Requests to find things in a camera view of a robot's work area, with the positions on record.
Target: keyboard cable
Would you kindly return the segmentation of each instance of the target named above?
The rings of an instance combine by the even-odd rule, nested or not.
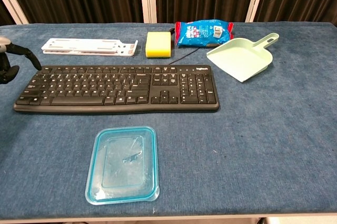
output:
[[[179,58],[179,59],[177,59],[177,60],[175,60],[175,61],[169,63],[169,65],[171,65],[171,64],[173,64],[173,63],[175,63],[175,62],[177,62],[177,61],[180,61],[180,60],[184,59],[185,57],[187,57],[187,56],[193,54],[194,52],[198,51],[200,48],[201,48],[201,47],[198,47],[196,50],[193,50],[191,53],[188,53],[188,54],[184,55],[183,57],[181,57],[181,58]]]

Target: sponge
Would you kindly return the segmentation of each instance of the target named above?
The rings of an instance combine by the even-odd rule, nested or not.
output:
[[[171,57],[171,33],[148,32],[145,45],[145,54],[147,58]]]

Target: dustpan handle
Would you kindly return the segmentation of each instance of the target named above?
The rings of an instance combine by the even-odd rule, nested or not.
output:
[[[266,37],[256,41],[253,46],[259,48],[266,48],[271,44],[275,43],[279,39],[279,35],[277,33],[268,34]]]

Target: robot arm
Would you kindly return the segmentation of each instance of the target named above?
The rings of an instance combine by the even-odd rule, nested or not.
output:
[[[37,70],[41,70],[41,64],[36,56],[29,49],[13,44],[9,39],[0,37],[0,84],[9,83],[15,78],[19,71],[19,66],[11,67],[6,52],[17,55],[24,55],[28,58]]]

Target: light green dustpan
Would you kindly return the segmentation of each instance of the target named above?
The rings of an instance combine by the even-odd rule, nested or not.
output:
[[[265,49],[279,39],[271,33],[257,42],[246,38],[234,38],[207,53],[216,66],[243,82],[264,71],[273,61],[272,54]]]

